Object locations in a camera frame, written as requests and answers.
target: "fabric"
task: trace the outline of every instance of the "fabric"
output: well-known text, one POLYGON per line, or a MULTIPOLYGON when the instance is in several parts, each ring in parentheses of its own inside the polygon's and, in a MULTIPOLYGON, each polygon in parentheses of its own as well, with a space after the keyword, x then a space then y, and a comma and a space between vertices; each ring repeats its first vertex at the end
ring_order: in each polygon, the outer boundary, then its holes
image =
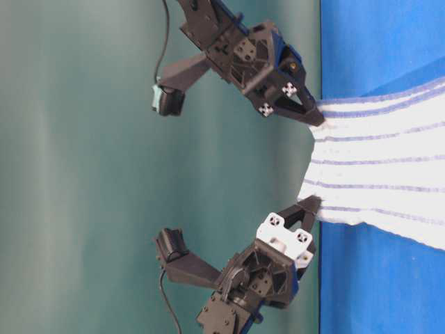
POLYGON ((404 93, 320 103, 301 198, 319 217, 445 249, 445 78, 404 93))
MULTIPOLYGON (((323 99, 444 76, 443 22, 443 0, 322 0, 323 99)), ((444 332, 444 251, 366 223, 322 222, 319 253, 321 334, 444 332)))

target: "white towel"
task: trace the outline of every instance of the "white towel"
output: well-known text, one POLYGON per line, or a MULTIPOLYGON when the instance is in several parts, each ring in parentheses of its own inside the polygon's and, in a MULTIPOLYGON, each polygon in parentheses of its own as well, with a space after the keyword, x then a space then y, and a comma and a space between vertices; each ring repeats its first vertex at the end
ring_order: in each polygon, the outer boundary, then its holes
POLYGON ((445 77, 403 93, 319 103, 299 198, 318 217, 368 223, 445 249, 445 77))

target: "green backdrop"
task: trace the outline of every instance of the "green backdrop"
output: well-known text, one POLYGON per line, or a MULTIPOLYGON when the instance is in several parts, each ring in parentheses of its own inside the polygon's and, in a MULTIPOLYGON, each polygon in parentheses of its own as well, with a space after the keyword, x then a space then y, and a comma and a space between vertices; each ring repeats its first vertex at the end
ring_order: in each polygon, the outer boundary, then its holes
MULTIPOLYGON (((197 50, 178 27, 167 62, 197 50)), ((227 0, 302 54, 319 95, 318 1, 227 0)), ((174 333, 152 238, 182 227, 217 268, 292 204, 312 137, 209 73, 180 118, 151 111, 160 1, 0 0, 0 333, 174 333)), ((317 263, 253 333, 317 333, 317 263)), ((210 291, 166 283, 184 333, 210 291)))

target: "striped towel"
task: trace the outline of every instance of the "striped towel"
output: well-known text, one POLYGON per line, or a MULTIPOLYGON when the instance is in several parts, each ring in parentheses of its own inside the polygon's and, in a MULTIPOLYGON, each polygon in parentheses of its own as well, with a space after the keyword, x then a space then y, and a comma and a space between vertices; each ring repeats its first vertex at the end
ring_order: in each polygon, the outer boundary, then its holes
POLYGON ((319 103, 326 121, 300 198, 331 223, 366 222, 445 249, 445 77, 403 93, 319 103))

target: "blue stripe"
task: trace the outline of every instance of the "blue stripe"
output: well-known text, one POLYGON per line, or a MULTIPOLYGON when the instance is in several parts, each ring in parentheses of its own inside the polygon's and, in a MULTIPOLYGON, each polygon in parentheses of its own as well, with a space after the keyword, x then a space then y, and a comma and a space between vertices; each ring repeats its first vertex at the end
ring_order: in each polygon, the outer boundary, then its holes
POLYGON ((435 86, 445 83, 445 77, 441 77, 432 80, 424 85, 420 85, 409 90, 405 90, 399 93, 392 93, 386 95, 377 95, 370 97, 349 97, 344 99, 325 99, 317 101, 318 106, 325 106, 326 104, 350 104, 350 103, 367 103, 367 102, 383 102, 388 100, 400 99, 402 97, 407 97, 416 93, 421 93, 423 91, 431 90, 435 86))
POLYGON ((351 137, 334 137, 326 136, 323 139, 316 139, 316 143, 325 143, 327 141, 332 142, 344 142, 344 141, 374 141, 379 139, 396 138, 402 134, 415 134, 419 132, 434 130, 440 127, 445 127, 445 122, 438 122, 431 125, 425 125, 423 127, 413 127, 411 129, 405 130, 403 132, 396 132, 394 134, 379 134, 376 136, 351 136, 351 137))
POLYGON ((431 100, 432 98, 441 95, 445 92, 445 86, 431 90, 427 93, 424 93, 422 95, 413 97, 412 99, 408 101, 404 101, 398 104, 394 104, 391 106, 386 106, 384 108, 380 109, 374 109, 374 110, 365 110, 365 111, 323 111, 322 113, 326 118, 363 118, 363 117, 370 117, 370 116, 378 116, 378 115, 385 115, 388 113, 393 113, 394 111, 405 109, 409 106, 412 106, 414 104, 418 104, 420 102, 431 100))
POLYGON ((445 221, 442 221, 440 219, 425 218, 425 217, 422 217, 422 216, 415 216, 413 214, 404 214, 404 213, 401 213, 401 212, 394 212, 394 211, 389 211, 389 210, 385 210, 385 209, 378 209, 378 208, 360 209, 360 208, 357 208, 357 207, 321 206, 320 209, 327 210, 327 211, 341 211, 341 212, 373 211, 373 212, 378 212, 379 214, 386 214, 388 216, 404 218, 404 219, 408 219, 408 220, 411 220, 411 221, 420 221, 422 223, 427 223, 427 224, 431 224, 431 225, 440 225, 440 226, 445 225, 445 221))
POLYGON ((352 161, 335 161, 335 160, 316 160, 311 162, 317 165, 334 165, 334 166, 356 166, 356 165, 380 165, 380 164, 406 164, 412 162, 428 162, 445 160, 445 154, 438 154, 432 157, 405 157, 391 158, 382 160, 352 160, 352 161))
POLYGON ((303 180, 304 183, 326 189, 370 189, 370 190, 401 190, 419 193, 445 193, 445 188, 429 188, 426 186, 394 186, 389 184, 328 184, 320 181, 303 180))

